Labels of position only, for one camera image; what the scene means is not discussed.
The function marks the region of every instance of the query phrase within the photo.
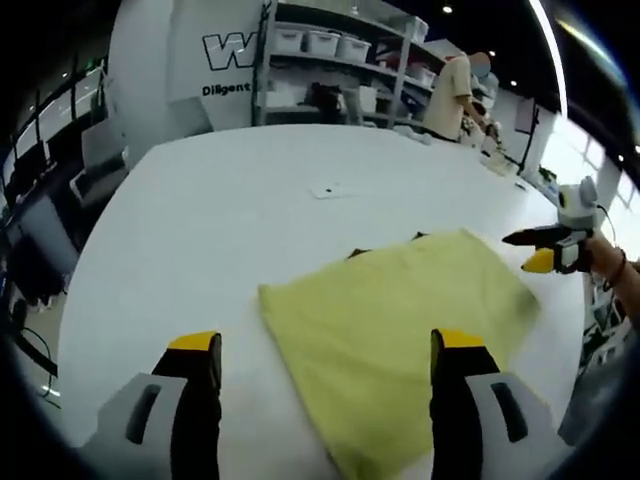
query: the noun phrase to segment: white tabletop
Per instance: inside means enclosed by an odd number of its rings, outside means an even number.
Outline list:
[[[388,130],[319,125],[155,147],[108,205],[71,282],[59,345],[67,437],[86,441],[99,407],[150,372],[172,339],[215,329],[223,336],[222,478],[334,477],[258,315],[258,284],[288,282],[356,247],[461,227],[484,238],[542,304],[510,365],[559,424],[580,356],[582,278],[520,271],[531,251],[500,239],[555,221],[555,208],[478,155]],[[343,198],[312,195],[335,182]],[[422,469],[405,477],[427,478]]]

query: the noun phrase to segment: yellow towel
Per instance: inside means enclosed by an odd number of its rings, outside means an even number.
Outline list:
[[[393,477],[431,449],[433,328],[483,337],[504,367],[539,309],[466,231],[374,250],[259,295],[314,425],[353,480]]]

